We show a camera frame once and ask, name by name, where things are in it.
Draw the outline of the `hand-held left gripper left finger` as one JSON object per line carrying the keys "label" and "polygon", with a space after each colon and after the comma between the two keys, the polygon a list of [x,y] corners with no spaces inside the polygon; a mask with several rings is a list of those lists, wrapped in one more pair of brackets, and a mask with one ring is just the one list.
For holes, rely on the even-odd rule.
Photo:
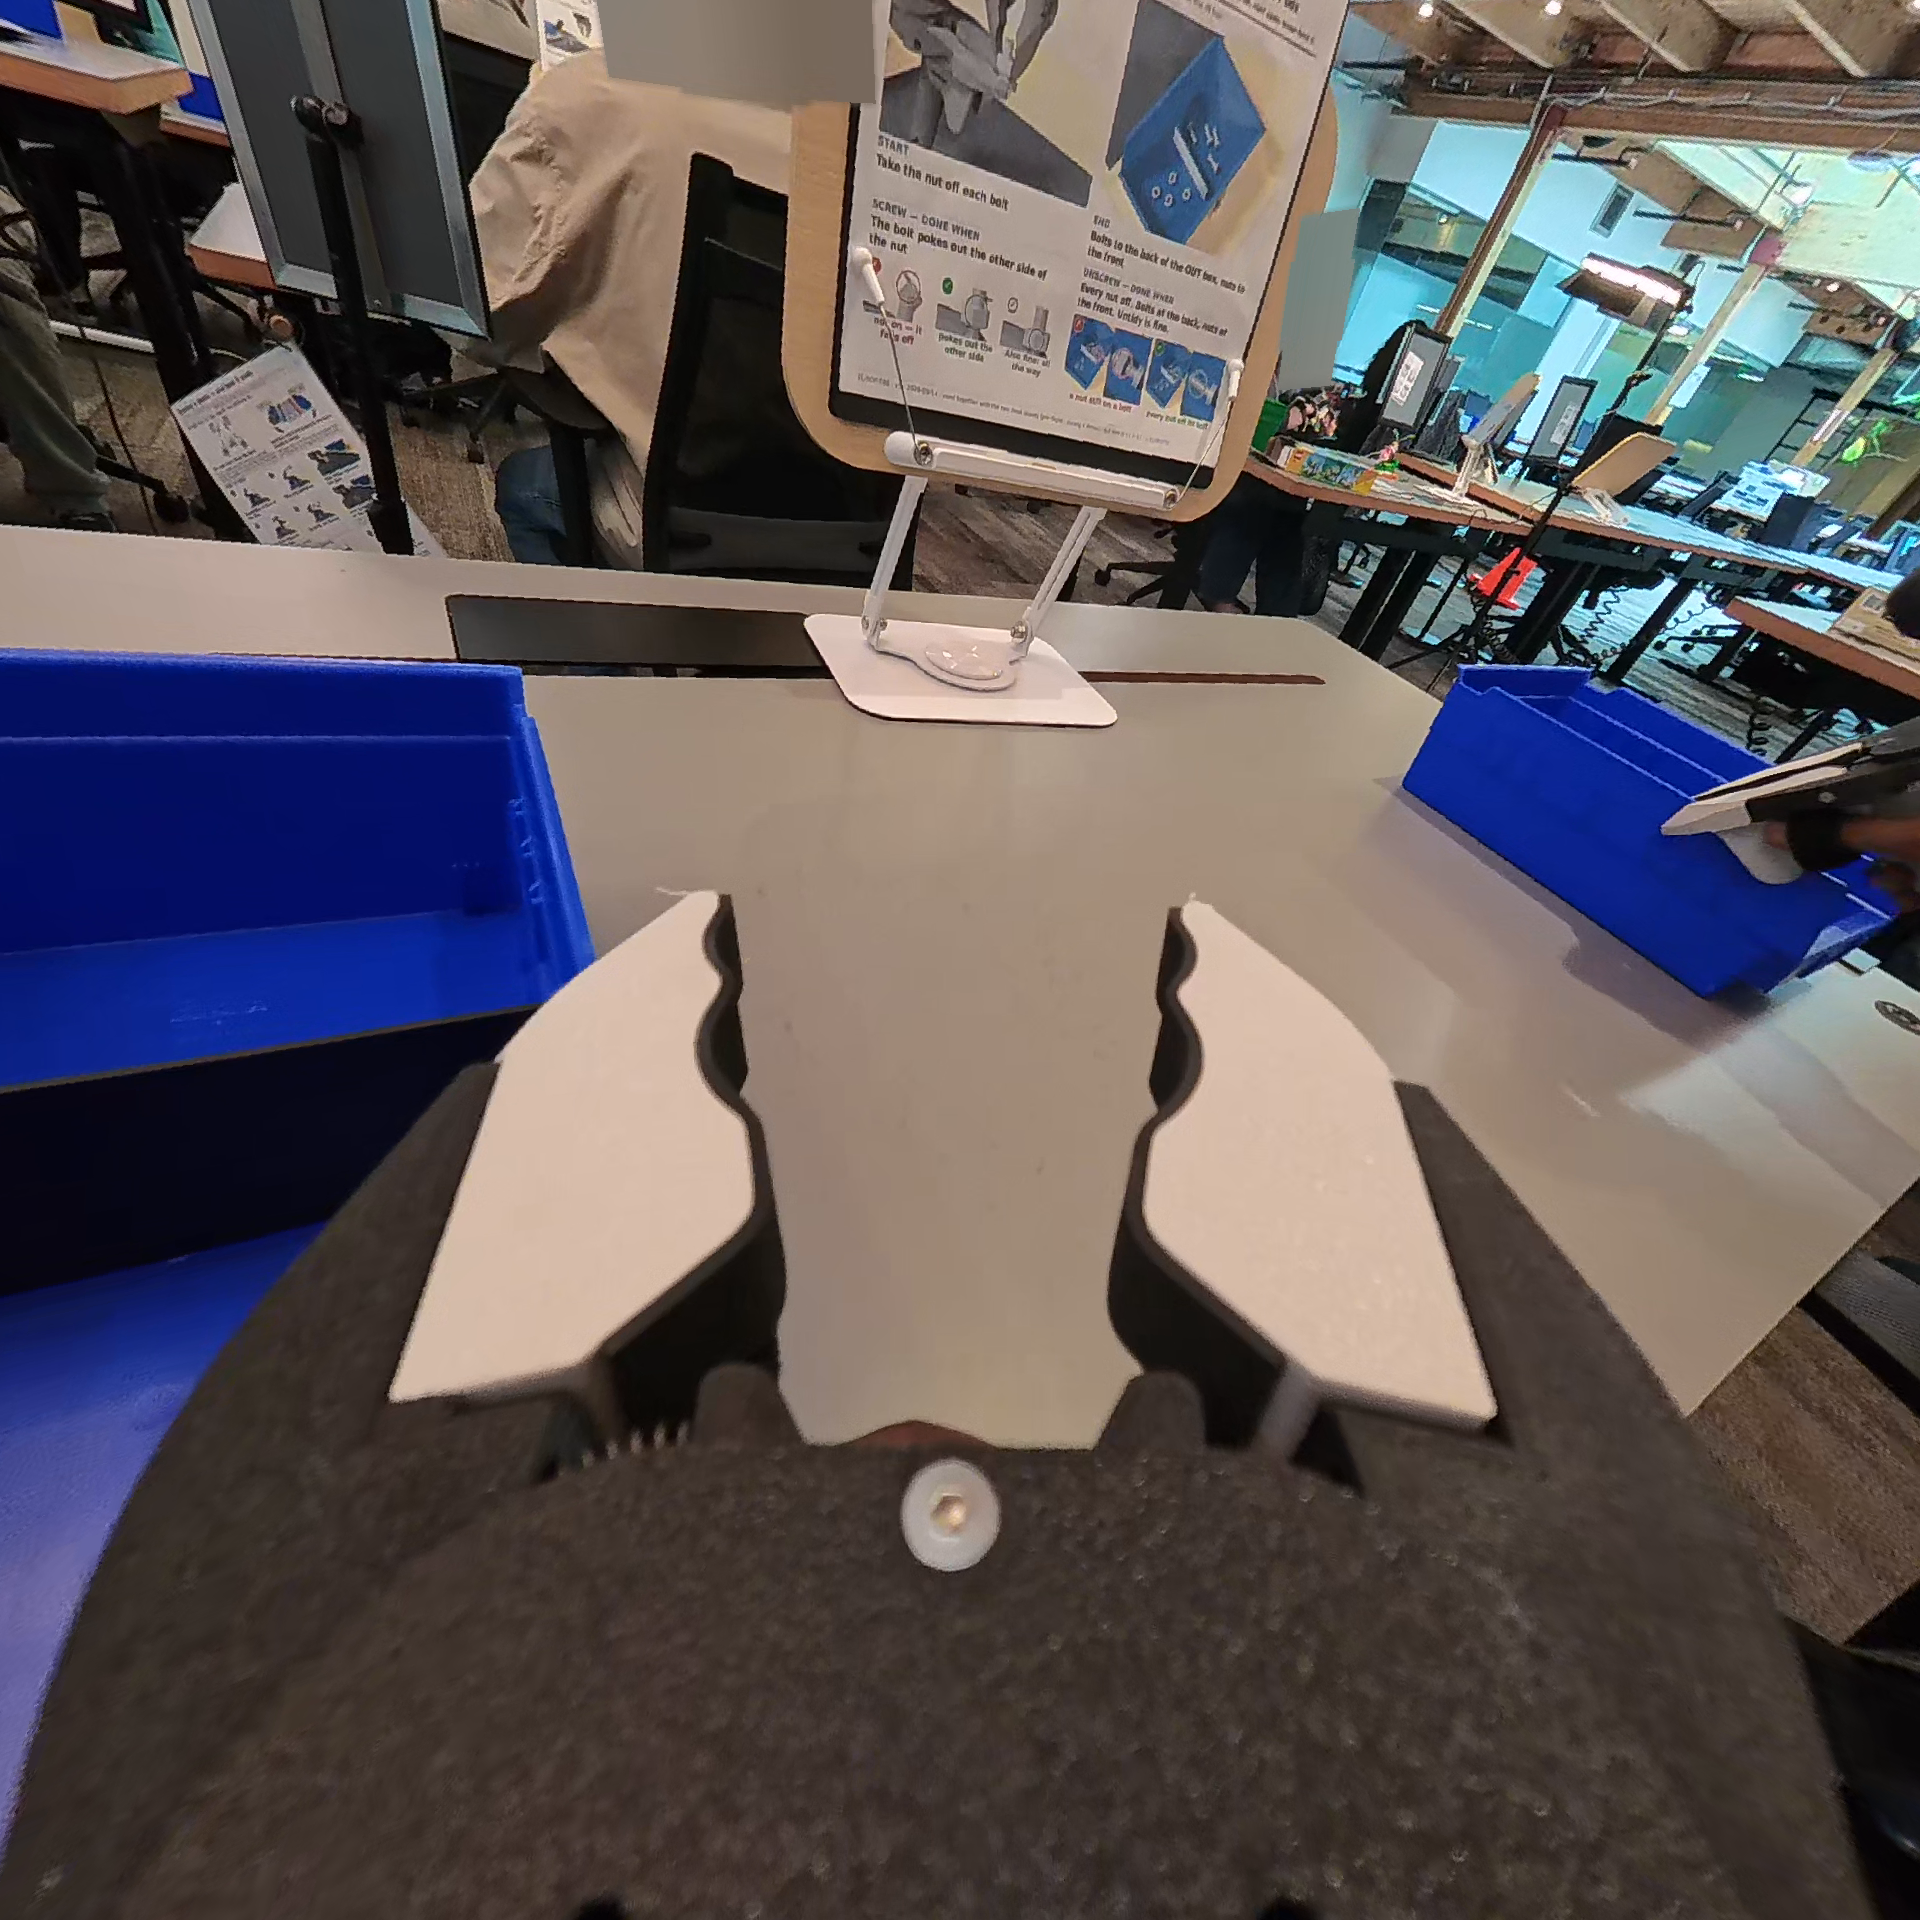
{"label": "hand-held left gripper left finger", "polygon": [[747,1089],[729,896],[685,893],[497,1055],[392,1404],[562,1399],[688,1428],[780,1366],[784,1246]]}

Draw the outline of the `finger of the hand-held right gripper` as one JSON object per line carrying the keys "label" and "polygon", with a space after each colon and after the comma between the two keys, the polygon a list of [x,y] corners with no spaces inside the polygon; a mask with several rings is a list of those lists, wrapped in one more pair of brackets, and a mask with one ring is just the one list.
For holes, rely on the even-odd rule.
{"label": "finger of the hand-held right gripper", "polygon": [[1780,760],[1756,774],[1704,790],[1664,822],[1664,834],[1725,834],[1784,822],[1805,810],[1868,810],[1895,792],[1895,751],[1845,746]]}

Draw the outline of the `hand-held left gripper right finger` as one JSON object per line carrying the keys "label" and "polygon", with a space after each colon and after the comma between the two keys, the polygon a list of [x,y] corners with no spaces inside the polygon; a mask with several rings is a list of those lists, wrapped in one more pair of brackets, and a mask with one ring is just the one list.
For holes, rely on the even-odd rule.
{"label": "hand-held left gripper right finger", "polygon": [[1325,994],[1219,906],[1170,906],[1152,1110],[1109,1313],[1213,1448],[1295,1453],[1360,1410],[1488,1432],[1498,1392],[1401,1088]]}

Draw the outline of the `blue plastic bin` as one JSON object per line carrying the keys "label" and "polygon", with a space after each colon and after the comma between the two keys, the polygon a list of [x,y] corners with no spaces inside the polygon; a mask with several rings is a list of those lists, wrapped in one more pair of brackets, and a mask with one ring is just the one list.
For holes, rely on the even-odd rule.
{"label": "blue plastic bin", "polygon": [[521,671],[5,652],[5,1824],[212,1354],[592,960]]}
{"label": "blue plastic bin", "polygon": [[1771,765],[1580,666],[1468,665],[1403,788],[1698,997],[1771,992],[1872,942],[1890,901],[1855,863],[1754,878],[1709,834],[1668,837],[1697,794]]}

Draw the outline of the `long background desk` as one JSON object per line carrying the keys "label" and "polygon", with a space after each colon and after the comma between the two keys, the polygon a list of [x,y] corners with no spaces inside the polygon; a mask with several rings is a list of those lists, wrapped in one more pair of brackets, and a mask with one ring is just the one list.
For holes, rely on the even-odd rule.
{"label": "long background desk", "polygon": [[1657,609],[1608,666],[1613,680],[1648,654],[1695,588],[1754,594],[1773,584],[1817,583],[1824,592],[1861,594],[1890,592],[1899,583],[1883,568],[1716,534],[1698,521],[1642,505],[1604,505],[1584,494],[1552,497],[1541,487],[1515,492],[1481,480],[1455,492],[1455,470],[1418,455],[1369,488],[1351,487],[1343,476],[1319,478],[1330,462],[1323,448],[1309,448],[1297,464],[1258,453],[1243,470],[1267,488],[1307,505],[1307,537],[1380,548],[1375,577],[1339,632],[1351,648],[1375,661],[1386,661],[1403,639],[1401,623],[1442,560],[1457,564],[1457,584],[1468,584],[1472,566],[1498,560],[1503,543],[1525,548],[1543,566],[1506,636],[1520,661],[1547,646],[1575,600],[1603,574],[1668,583]]}

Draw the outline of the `studio softbox light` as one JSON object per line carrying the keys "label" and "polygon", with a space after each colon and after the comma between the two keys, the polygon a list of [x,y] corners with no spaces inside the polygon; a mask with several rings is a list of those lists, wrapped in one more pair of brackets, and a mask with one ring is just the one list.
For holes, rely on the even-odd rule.
{"label": "studio softbox light", "polygon": [[1593,304],[1624,325],[1650,330],[1667,328],[1687,316],[1695,302],[1687,278],[1597,254],[1587,254],[1557,290],[1568,298]]}

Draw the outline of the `white document stand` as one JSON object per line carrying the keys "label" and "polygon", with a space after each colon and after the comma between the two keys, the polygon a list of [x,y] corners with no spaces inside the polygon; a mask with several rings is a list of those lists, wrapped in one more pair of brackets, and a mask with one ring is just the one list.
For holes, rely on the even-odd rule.
{"label": "white document stand", "polygon": [[[858,615],[804,615],[808,641],[843,698],[890,721],[1037,729],[1115,725],[1115,709],[1041,637],[1041,625],[1109,512],[1165,514],[1181,492],[1169,482],[1028,458],[913,430],[887,434],[883,455],[903,472],[903,492],[863,607]],[[931,482],[999,485],[1075,505],[1067,537],[1010,621],[983,625],[890,609],[896,564]]]}

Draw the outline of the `black office chair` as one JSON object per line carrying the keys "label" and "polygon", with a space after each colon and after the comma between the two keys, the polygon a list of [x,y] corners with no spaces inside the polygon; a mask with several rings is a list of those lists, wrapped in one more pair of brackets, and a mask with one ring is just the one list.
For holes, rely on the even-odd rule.
{"label": "black office chair", "polygon": [[903,488],[804,430],[781,367],[786,201],[688,160],[664,385],[640,469],[640,568],[799,584],[885,583]]}

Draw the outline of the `laminated instruction leaflet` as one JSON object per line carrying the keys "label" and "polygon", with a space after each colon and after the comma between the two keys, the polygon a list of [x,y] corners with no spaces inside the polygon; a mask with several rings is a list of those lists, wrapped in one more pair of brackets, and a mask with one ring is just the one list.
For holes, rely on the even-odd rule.
{"label": "laminated instruction leaflet", "polygon": [[367,442],[298,348],[220,373],[171,414],[257,543],[379,548]]}

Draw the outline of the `grey framed board on stand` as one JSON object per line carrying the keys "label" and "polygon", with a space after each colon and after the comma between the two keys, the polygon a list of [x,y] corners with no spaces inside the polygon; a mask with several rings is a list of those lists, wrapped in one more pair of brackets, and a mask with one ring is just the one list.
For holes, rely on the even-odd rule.
{"label": "grey framed board on stand", "polygon": [[185,5],[275,284],[344,318],[378,543],[415,553],[375,319],[489,336],[441,9],[433,2]]}

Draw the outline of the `wooden table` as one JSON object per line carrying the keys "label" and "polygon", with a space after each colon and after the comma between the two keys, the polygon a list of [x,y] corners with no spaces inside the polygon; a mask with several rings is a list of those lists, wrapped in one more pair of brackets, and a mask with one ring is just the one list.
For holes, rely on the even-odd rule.
{"label": "wooden table", "polygon": [[185,65],[96,38],[5,28],[5,160],[47,138],[85,160],[112,222],[131,294],[169,400],[212,376],[199,278],[148,149],[160,110],[189,88]]}

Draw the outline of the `wooden support post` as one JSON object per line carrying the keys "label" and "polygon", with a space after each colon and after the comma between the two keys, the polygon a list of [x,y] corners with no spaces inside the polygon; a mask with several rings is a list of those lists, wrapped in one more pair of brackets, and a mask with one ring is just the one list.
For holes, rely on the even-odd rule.
{"label": "wooden support post", "polygon": [[1487,226],[1479,232],[1468,260],[1463,263],[1461,277],[1449,302],[1435,318],[1435,330],[1448,337],[1449,343],[1457,340],[1461,328],[1466,328],[1477,298],[1481,297],[1492,270],[1504,250],[1517,217],[1529,199],[1531,188],[1538,180],[1538,173],[1547,164],[1547,158],[1555,152],[1564,122],[1568,120],[1568,110],[1562,105],[1541,108],[1537,110],[1531,122],[1527,126],[1527,138],[1520,151],[1520,158],[1503,188],[1503,193],[1495,204],[1495,210]]}

